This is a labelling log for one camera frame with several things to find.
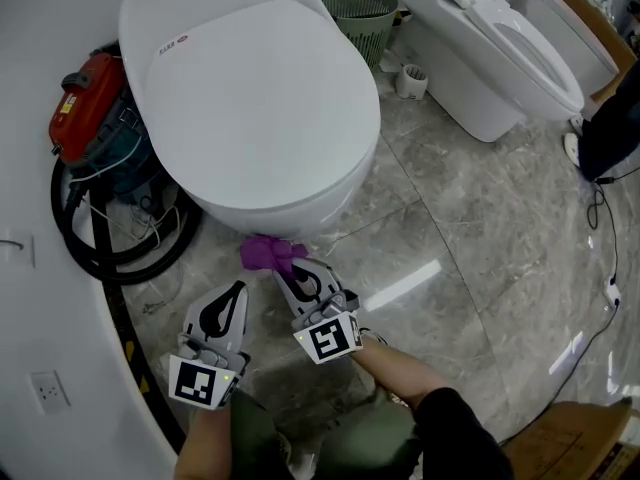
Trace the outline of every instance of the marble floor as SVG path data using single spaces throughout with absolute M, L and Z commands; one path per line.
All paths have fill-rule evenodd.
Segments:
M 448 376 L 500 440 L 547 404 L 611 316 L 602 293 L 614 256 L 610 219 L 601 209 L 599 228 L 587 223 L 593 193 L 562 151 L 564 124 L 528 121 L 484 144 L 429 96 L 401 100 L 388 75 L 377 73 L 376 81 L 382 129 L 373 168 L 351 210 L 307 246 L 363 300 L 426 264 L 438 267 L 410 291 L 361 311 L 359 322 Z M 616 172 L 636 165 L 638 154 Z M 610 403 L 635 395 L 637 403 L 640 173 L 605 190 L 623 303 L 559 399 Z M 285 434 L 302 438 L 363 403 L 373 384 L 349 359 L 312 364 L 292 339 L 271 274 L 242 269 L 244 238 L 205 218 L 179 264 L 125 289 L 129 311 L 166 386 L 168 354 L 189 304 L 216 285 L 245 281 L 244 350 L 253 360 L 241 387 Z M 186 428 L 186 406 L 171 407 Z

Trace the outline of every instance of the wall-mounted toilet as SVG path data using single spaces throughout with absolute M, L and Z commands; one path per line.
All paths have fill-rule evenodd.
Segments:
M 380 108 L 321 0 L 124 0 L 119 36 L 158 158 L 211 215 L 297 238 L 346 209 Z
M 564 0 L 529 0 L 526 14 L 566 61 L 585 100 L 618 74 L 609 52 Z
M 506 0 L 403 0 L 412 19 L 401 58 L 425 66 L 429 93 L 477 139 L 493 142 L 524 115 L 564 120 L 584 105 L 551 43 Z

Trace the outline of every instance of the black hose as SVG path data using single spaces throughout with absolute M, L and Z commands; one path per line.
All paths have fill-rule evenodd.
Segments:
M 53 217 L 60 233 L 62 233 L 62 223 L 64 218 L 64 207 L 62 205 L 61 192 L 62 178 L 65 169 L 66 165 L 58 159 L 53 168 L 53 175 L 51 177 L 51 210 L 53 211 Z M 181 212 L 184 208 L 189 206 L 189 203 L 192 205 L 194 204 L 189 196 L 187 196 L 183 190 L 180 190 L 175 202 L 175 206 L 178 208 L 178 211 Z M 173 213 L 167 215 L 166 218 L 162 220 L 157 228 L 160 241 L 164 240 L 167 235 L 175 229 L 177 223 L 176 216 Z M 142 256 L 153 250 L 158 245 L 158 238 L 155 236 L 155 233 L 139 244 L 136 244 L 131 249 L 110 253 L 99 253 L 93 247 L 78 238 L 75 234 L 70 235 L 68 240 L 74 249 L 78 250 L 80 254 L 86 256 L 91 261 L 100 261 L 104 263 L 111 263 L 113 265 L 125 265 L 127 263 L 132 263 L 142 258 Z
M 164 256 L 162 256 L 162 258 L 146 268 L 135 272 L 114 272 L 112 264 L 122 265 L 125 263 L 131 263 L 131 261 L 139 259 L 148 251 L 153 249 L 153 247 L 157 245 L 157 238 L 155 237 L 155 234 L 144 240 L 141 244 L 119 253 L 100 253 L 93 247 L 84 243 L 73 231 L 73 217 L 76 209 L 82 202 L 82 198 L 86 193 L 88 193 L 90 185 L 88 183 L 74 183 L 71 186 L 71 191 L 67 198 L 67 204 L 62 210 L 61 185 L 64 164 L 62 164 L 62 168 L 60 168 L 58 164 L 62 164 L 62 162 L 58 160 L 51 183 L 51 206 L 54 211 L 56 224 L 62 232 L 65 245 L 73 259 L 85 272 L 96 279 L 119 285 L 139 284 L 153 279 L 173 265 L 193 239 L 200 224 L 202 210 L 182 189 L 180 189 L 178 191 L 178 196 L 176 197 L 175 206 L 180 213 L 180 220 L 185 224 L 175 243 L 164 254 Z M 173 216 L 173 218 L 170 219 L 170 215 L 167 215 L 158 227 L 158 233 L 160 233 L 161 228 L 163 229 L 163 232 L 160 235 L 161 238 L 165 238 L 169 233 L 171 233 L 171 231 L 176 228 L 176 225 L 177 218 Z M 101 267 L 101 262 L 108 265 Z

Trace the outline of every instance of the leg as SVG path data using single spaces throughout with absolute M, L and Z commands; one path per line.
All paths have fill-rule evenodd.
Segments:
M 409 409 L 384 401 L 349 414 L 325 438 L 314 480 L 408 479 L 422 446 Z
M 593 181 L 633 153 L 640 142 L 640 62 L 625 76 L 591 122 L 583 124 L 578 143 L 580 169 Z
M 231 398 L 231 448 L 233 480 L 291 479 L 280 455 L 276 427 L 267 410 L 252 397 L 236 390 Z

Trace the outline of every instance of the toilet bowl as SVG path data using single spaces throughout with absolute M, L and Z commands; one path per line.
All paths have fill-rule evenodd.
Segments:
M 320 0 L 124 0 L 119 35 L 158 158 L 213 217 L 300 238 L 347 208 L 379 100 Z
M 609 52 L 564 0 L 529 0 L 527 19 L 565 60 L 585 100 L 618 74 Z
M 525 115 L 564 120 L 584 105 L 575 76 L 505 0 L 403 0 L 397 53 L 423 65 L 429 93 L 469 134 L 493 142 Z

